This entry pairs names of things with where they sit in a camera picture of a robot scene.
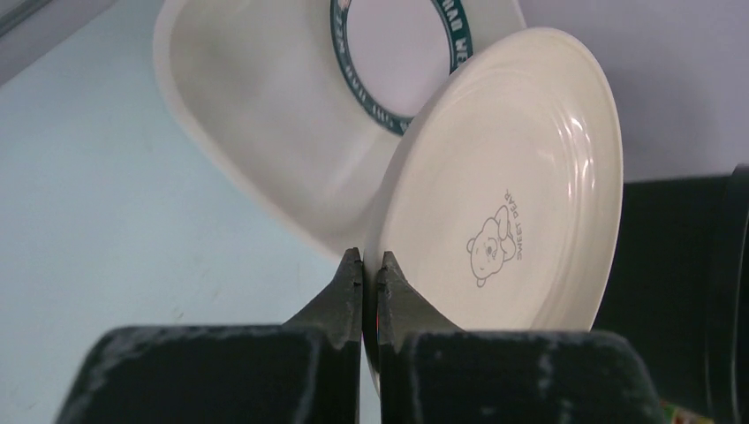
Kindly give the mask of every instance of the white plate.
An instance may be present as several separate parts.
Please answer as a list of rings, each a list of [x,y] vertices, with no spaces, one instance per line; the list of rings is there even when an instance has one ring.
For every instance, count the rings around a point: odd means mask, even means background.
[[[400,138],[346,86],[330,6],[166,0],[154,65],[172,115],[207,156],[273,216],[337,259],[363,243]],[[515,0],[463,6],[474,51],[524,26]]]
[[[461,66],[398,146],[367,236],[365,314],[392,251],[463,329],[588,330],[621,200],[621,134],[600,66],[561,31],[513,34]]]

